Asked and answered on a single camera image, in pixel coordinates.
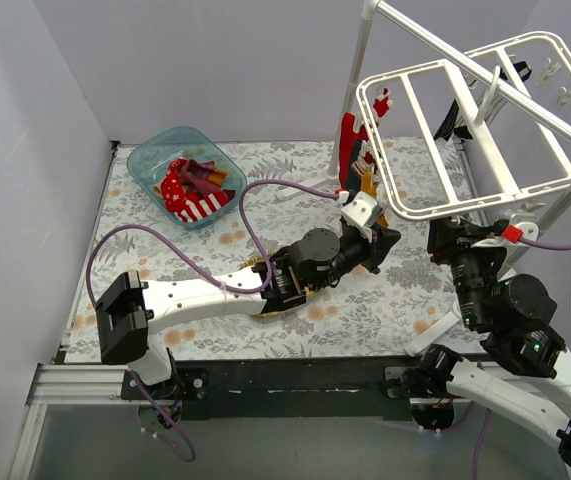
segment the floral tablecloth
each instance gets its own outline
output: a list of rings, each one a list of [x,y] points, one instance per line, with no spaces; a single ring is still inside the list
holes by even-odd
[[[331,155],[329,142],[230,143],[219,145],[245,172],[248,182],[264,178],[301,180],[320,175]],[[433,204],[443,193],[422,140],[395,138],[385,142],[394,162],[401,196],[416,206]],[[118,150],[97,232],[100,239],[124,223],[153,227],[166,235],[211,273],[236,270],[258,251],[245,231],[238,210],[202,230],[171,223],[127,171],[131,148]],[[452,182],[460,196],[469,195],[453,149],[444,152]],[[338,233],[340,205],[302,195],[278,202],[278,187],[254,189],[246,200],[247,215],[268,250],[300,239],[314,227]],[[249,359],[404,354],[403,345],[445,314],[455,300],[446,268],[429,262],[425,246],[428,224],[388,216],[403,238],[393,248],[379,275],[357,267],[335,289],[309,299],[299,310],[277,317],[233,315],[193,321],[159,334],[176,359]],[[178,257],[154,237],[122,232],[107,242],[92,271],[98,298],[123,271],[138,270],[143,279],[195,278]],[[65,361],[99,362],[96,317],[83,287]],[[461,353],[479,352],[477,337],[459,323],[441,339]]]

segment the red and white striped cloth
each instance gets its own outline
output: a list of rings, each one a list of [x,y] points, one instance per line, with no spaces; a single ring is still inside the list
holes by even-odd
[[[185,207],[177,212],[174,212],[174,215],[176,215],[176,218],[178,218],[181,222],[195,222],[197,220],[202,220],[208,215],[211,215],[227,202],[229,202],[229,200],[230,199],[228,194],[225,193],[225,191],[210,193],[197,202],[186,199]]]

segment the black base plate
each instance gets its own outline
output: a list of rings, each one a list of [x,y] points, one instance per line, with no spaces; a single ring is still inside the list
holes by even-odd
[[[468,358],[487,360],[486,355]],[[204,379],[202,389],[186,396],[182,418],[374,416],[411,420],[409,400],[388,397],[385,368],[412,367],[417,361],[387,356],[176,362],[179,377],[189,374]],[[121,398],[143,400],[138,389],[130,387],[128,374]]]

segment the clothing item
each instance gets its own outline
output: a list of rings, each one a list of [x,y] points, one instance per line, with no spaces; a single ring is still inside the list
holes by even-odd
[[[167,175],[156,187],[169,212],[183,222],[195,222],[234,198],[234,190],[220,188],[226,177],[227,172],[217,169],[214,162],[178,158],[169,164]]]

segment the white drying rack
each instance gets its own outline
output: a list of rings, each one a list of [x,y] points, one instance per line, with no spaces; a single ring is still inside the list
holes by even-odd
[[[428,44],[434,50],[441,53],[445,58],[423,65],[375,75],[358,84],[372,20],[377,12]],[[357,102],[361,109],[364,124],[372,143],[373,155],[379,167],[383,186],[385,187],[385,192],[390,206],[396,215],[411,221],[425,221],[448,215],[482,210],[493,205],[525,201],[548,193],[564,190],[559,199],[539,220],[541,234],[543,234],[547,228],[571,205],[571,162],[554,136],[554,134],[558,134],[571,142],[571,125],[558,118],[556,115],[549,112],[530,98],[527,88],[514,69],[509,58],[509,54],[506,51],[507,48],[532,42],[547,42],[550,44],[558,55],[559,61],[562,62],[571,75],[571,53],[563,41],[556,35],[545,32],[534,32],[489,45],[487,47],[482,47],[464,54],[438,38],[430,31],[421,27],[398,10],[392,8],[386,2],[382,0],[365,0],[356,51],[352,61],[350,78],[347,84],[340,118],[342,118],[346,112],[351,110],[356,93]],[[514,86],[499,78],[500,69],[498,66],[493,72],[490,72],[473,60],[474,58],[488,54],[498,56],[500,66],[503,68],[508,79]],[[478,143],[485,160],[490,166],[490,170],[494,175],[500,190],[495,195],[477,197],[469,200],[460,200],[454,192],[449,176],[447,175],[443,159],[438,152],[435,142],[432,140],[432,133],[429,131],[425,116],[411,83],[411,78],[413,76],[428,72],[433,73],[437,70],[441,70],[446,73],[446,77],[454,90],[456,100],[459,104],[460,111],[465,118],[468,129],[472,133],[474,140]],[[488,87],[480,106],[476,105],[472,93],[467,85],[465,75],[467,75],[468,78],[472,77],[477,79]],[[428,152],[447,196],[447,202],[440,205],[421,209],[409,208],[407,205],[403,204],[399,192],[396,189],[391,164],[385,154],[382,138],[376,125],[376,117],[367,99],[368,94],[370,98],[373,96],[371,89],[378,89],[386,82],[393,80],[400,80],[400,83],[402,83],[405,92],[407,93],[416,120],[418,121],[422,135],[427,144]],[[532,118],[532,121],[537,123],[543,140],[549,147],[551,157],[555,160],[556,167],[560,171],[560,176],[558,178],[535,185],[520,186],[517,184],[509,166],[505,163],[500,150],[496,146],[496,142],[487,127],[487,123],[484,120],[484,110],[491,103],[494,95],[503,96],[508,102],[522,109]],[[340,122],[336,131],[334,150],[332,152],[332,158],[327,171],[324,175],[307,179],[301,183],[311,187],[318,187],[325,183],[337,183],[339,140]],[[294,189],[283,189],[279,191],[278,197],[284,200],[294,196],[295,193],[298,193],[298,191],[294,192]]]
[[[546,42],[552,47],[558,55],[559,61],[566,67],[567,71],[571,75],[571,53],[559,37],[547,32],[528,33],[467,52],[466,55],[469,58],[493,55],[494,58],[498,58],[500,62],[500,67],[496,66],[491,74],[492,80],[490,86],[486,89],[483,100],[479,106],[477,106],[476,101],[472,96],[470,87],[468,86],[468,81],[464,77],[463,72],[449,60],[438,60],[425,63],[423,65],[397,70],[395,72],[374,75],[360,83],[356,91],[357,103],[361,109],[363,118],[365,119],[365,127],[368,131],[369,138],[371,139],[373,154],[379,166],[381,180],[388,195],[390,206],[398,216],[413,221],[430,220],[446,215],[461,214],[479,210],[493,205],[521,202],[541,195],[546,195],[548,193],[564,190],[571,185],[571,162],[567,158],[567,154],[559,144],[554,134],[548,128],[537,122],[538,130],[543,141],[549,148],[550,158],[556,161],[556,166],[558,167],[560,176],[551,181],[521,186],[516,182],[509,167],[505,163],[505,159],[496,145],[485,121],[485,113],[489,109],[497,90],[499,90],[500,82],[502,82],[499,78],[501,67],[507,75],[507,78],[514,85],[516,91],[526,95],[528,98],[530,96],[525,84],[512,64],[512,60],[510,59],[507,49],[517,48],[520,45],[527,43],[531,44],[540,42]],[[425,115],[411,81],[412,78],[417,75],[434,73],[436,71],[445,72],[446,77],[454,90],[460,112],[465,118],[465,122],[470,133],[480,147],[483,157],[482,160],[487,162],[490,167],[491,174],[493,174],[496,179],[496,183],[500,191],[495,195],[487,195],[467,200],[460,200],[456,196],[456,192],[454,191],[452,182],[447,174],[436,143],[432,138],[432,132],[430,132],[427,121],[425,120]],[[376,117],[368,103],[368,96],[371,98],[373,96],[372,92],[376,92],[377,89],[384,85],[388,85],[389,82],[394,80],[400,81],[405,93],[407,94],[407,98],[409,99],[409,103],[421,129],[421,134],[425,140],[427,151],[432,159],[438,178],[440,179],[443,190],[445,191],[445,195],[447,196],[447,202],[440,205],[422,209],[412,209],[403,204],[398,194],[391,164],[387,158],[381,135],[376,125]],[[565,136],[571,141],[571,132]]]

